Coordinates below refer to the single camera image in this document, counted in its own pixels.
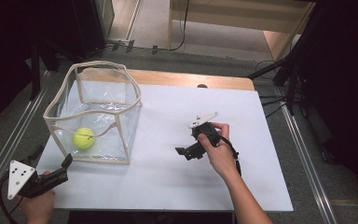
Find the tennis ball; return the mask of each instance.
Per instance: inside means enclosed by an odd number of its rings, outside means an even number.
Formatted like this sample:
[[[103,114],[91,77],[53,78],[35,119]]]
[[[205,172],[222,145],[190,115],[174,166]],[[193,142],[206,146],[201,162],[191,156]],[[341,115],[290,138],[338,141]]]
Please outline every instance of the tennis ball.
[[[79,149],[87,149],[94,144],[94,132],[90,128],[79,128],[72,136],[75,147]]]

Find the transparent plastic bag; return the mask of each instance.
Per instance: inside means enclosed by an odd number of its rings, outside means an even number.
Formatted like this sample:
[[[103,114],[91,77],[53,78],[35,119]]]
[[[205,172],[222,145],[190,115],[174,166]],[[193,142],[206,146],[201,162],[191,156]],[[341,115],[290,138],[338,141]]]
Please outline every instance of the transparent plastic bag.
[[[124,65],[78,63],[69,69],[44,119],[64,156],[128,164],[141,107],[139,86]],[[85,128],[91,133],[76,132]],[[90,146],[74,144],[76,134]]]

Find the gray floor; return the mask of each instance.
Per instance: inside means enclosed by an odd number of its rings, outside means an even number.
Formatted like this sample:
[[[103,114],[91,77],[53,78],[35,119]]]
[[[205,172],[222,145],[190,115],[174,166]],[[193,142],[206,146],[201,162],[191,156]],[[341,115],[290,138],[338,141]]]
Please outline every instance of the gray floor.
[[[169,9],[169,0],[141,1],[131,32],[135,47],[169,47]],[[182,42],[184,26],[182,21],[172,21],[172,49]],[[187,22],[186,42],[177,52],[261,62],[272,59],[266,45],[263,33],[257,30]]]
[[[137,21],[142,18],[141,13],[147,11],[146,9],[142,10],[142,8],[152,8],[152,6],[147,3],[156,4],[157,2],[158,1],[144,0],[141,4],[140,15]],[[146,39],[146,36],[152,35],[142,35],[146,31],[142,31],[140,26],[145,28],[145,25],[141,25],[137,22],[132,33],[132,38],[136,40],[135,43],[140,44],[140,47],[148,47],[147,45],[149,44],[146,42],[149,41],[150,45],[158,44],[162,46],[162,43],[154,43],[153,39]],[[208,45],[217,43],[211,41],[209,42],[210,44],[204,44],[201,47],[196,46],[200,43],[187,43],[186,49],[189,51],[182,53],[161,51],[156,55],[152,55],[150,50],[144,49],[133,49],[130,53],[126,53],[124,48],[120,48],[117,51],[107,49],[95,55],[90,60],[108,60],[125,64],[128,68],[132,69],[184,72],[211,76],[245,77],[254,72],[258,62],[270,60],[270,56],[266,53],[268,52],[267,45],[265,40],[260,38],[260,32],[250,30],[248,35],[253,36],[249,37],[249,39],[253,38],[255,41],[258,41],[257,44],[253,44],[253,46],[257,46],[257,48],[245,48],[243,52],[245,56],[243,56],[243,58],[235,56],[238,53],[235,50],[232,54],[229,53],[229,50],[235,49],[235,47],[219,45],[217,45],[218,47],[208,47]],[[197,35],[194,35],[189,38],[188,41],[197,41],[196,36]],[[257,69],[267,64],[269,63],[261,63],[257,66]],[[42,114],[48,102],[52,100],[61,85],[63,76],[66,74],[69,65],[69,62],[62,61],[60,70],[56,74],[52,74],[47,93],[39,108],[36,110],[27,132],[18,144],[14,159],[21,159],[34,148],[46,143],[48,131]],[[271,72],[255,80],[255,88],[259,92],[259,95],[276,94],[276,87],[271,85],[270,81],[273,76],[274,72]],[[29,103],[28,97],[30,92],[30,87],[27,87],[0,115],[0,151],[4,147],[6,140],[10,137],[24,108]],[[274,111],[278,106],[279,104],[265,106],[266,115]],[[296,120],[312,158],[312,162],[323,183],[325,192],[330,203],[333,205],[337,222],[358,223],[358,184],[355,176],[344,166],[331,165],[324,162],[321,156],[321,149],[316,142],[312,128],[308,121],[301,116],[297,107]],[[268,215],[274,223],[324,223],[282,111],[277,111],[267,118],[267,121],[281,163],[282,173],[287,182],[288,191],[295,208],[295,211],[292,213],[268,213]],[[13,216],[18,221],[23,222],[23,216],[20,211],[17,210]],[[67,218],[68,211],[57,210],[55,211],[52,223],[65,223]],[[6,220],[0,211],[0,223],[5,222]]]

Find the white table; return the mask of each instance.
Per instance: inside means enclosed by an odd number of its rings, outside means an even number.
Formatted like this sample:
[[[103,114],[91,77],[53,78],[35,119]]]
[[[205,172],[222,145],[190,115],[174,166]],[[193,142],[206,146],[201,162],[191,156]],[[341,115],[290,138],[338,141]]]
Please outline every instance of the white table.
[[[102,210],[232,211],[225,183],[207,155],[187,161],[176,147],[195,143],[189,122],[219,112],[240,152],[242,177],[266,211],[293,211],[256,91],[140,85],[143,108],[131,164],[74,161],[56,188],[56,208]],[[37,166],[60,168],[64,156],[52,138]]]

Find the black wire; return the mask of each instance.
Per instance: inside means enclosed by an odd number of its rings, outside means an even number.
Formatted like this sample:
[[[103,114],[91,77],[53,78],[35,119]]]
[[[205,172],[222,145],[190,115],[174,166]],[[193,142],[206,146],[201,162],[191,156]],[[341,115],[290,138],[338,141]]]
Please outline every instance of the black wire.
[[[179,11],[180,11],[179,18],[182,18],[182,8],[179,8]],[[179,28],[180,28],[180,33],[182,33],[182,36],[185,36],[185,32],[182,29],[182,20],[181,19],[179,19]]]
[[[91,52],[90,54],[89,54],[89,56],[87,56],[87,58],[92,58],[92,57],[94,57],[97,53],[99,53],[99,52],[101,52],[101,51],[104,51],[104,50],[106,50],[106,49],[110,49],[110,48],[112,48],[112,47],[114,47],[115,45],[112,45],[112,46],[106,46],[106,47],[104,47],[103,49],[97,49],[97,50],[94,50],[93,52]]]
[[[275,63],[275,62],[272,61],[272,60],[261,61],[261,62],[259,62],[258,64],[255,65],[255,72],[257,72],[257,66],[260,65],[261,63]],[[266,77],[263,77],[263,76],[261,76],[261,78],[268,79],[268,80],[272,80],[272,78],[266,78]]]
[[[228,141],[225,137],[223,137],[222,135],[220,134],[216,134],[216,133],[204,133],[204,134],[209,134],[209,135],[214,135],[214,136],[217,136],[220,140],[222,140],[223,142],[225,142],[229,148],[231,149],[232,151],[232,157],[234,157],[234,161],[235,161],[235,165],[237,167],[237,171],[240,175],[242,175],[242,172],[241,172],[241,166],[240,166],[240,161],[238,160],[238,155],[240,154],[239,152],[237,152],[235,150],[235,148],[232,146],[231,142]]]
[[[11,211],[9,212],[10,215],[14,212],[14,210],[16,210],[16,208],[19,207],[19,205],[20,205],[20,203],[22,202],[23,199],[24,199],[24,197],[21,196],[21,199],[19,200],[19,202],[18,202],[18,203],[16,204],[16,206],[14,206],[14,208],[11,209]]]
[[[259,96],[259,98],[282,98],[281,96],[279,95],[271,95],[271,96]]]
[[[262,106],[271,105],[271,104],[274,104],[274,103],[278,103],[278,102],[280,102],[281,100],[282,100],[282,99],[279,98],[279,99],[274,100],[274,101],[269,101],[269,102],[262,103],[261,105],[262,105]]]
[[[2,212],[5,214],[5,216],[7,217],[7,219],[9,220],[10,224],[17,224],[17,222],[13,219],[13,217],[11,216],[11,214],[7,211],[7,208],[5,206],[5,203],[4,203],[4,200],[2,198],[2,195],[3,195],[3,186],[4,186],[4,183],[5,181],[8,180],[8,176],[9,176],[9,173],[8,171],[5,172],[5,174],[2,176],[1,180],[0,180],[0,206],[1,206],[1,209],[2,209]]]
[[[151,49],[151,48],[142,48],[142,47],[134,47],[134,46],[130,47],[130,46],[126,46],[124,44],[118,44],[118,46],[119,47],[130,48],[130,49],[147,49],[147,50],[157,50],[157,51],[176,51],[176,50],[178,50],[179,48],[181,48],[183,46],[183,44],[185,43],[185,39],[186,39],[186,22],[187,22],[187,13],[188,13],[189,2],[190,2],[190,0],[187,0],[186,14],[185,14],[185,20],[184,20],[184,25],[183,25],[183,31],[182,31],[182,25],[180,25],[182,35],[183,35],[182,43],[176,49]]]
[[[283,107],[284,105],[286,105],[286,104],[280,105],[277,109],[275,109],[274,111],[272,111],[270,114],[266,115],[266,119],[267,119],[269,116],[275,114],[275,113],[276,113],[279,109],[281,109],[281,107]]]

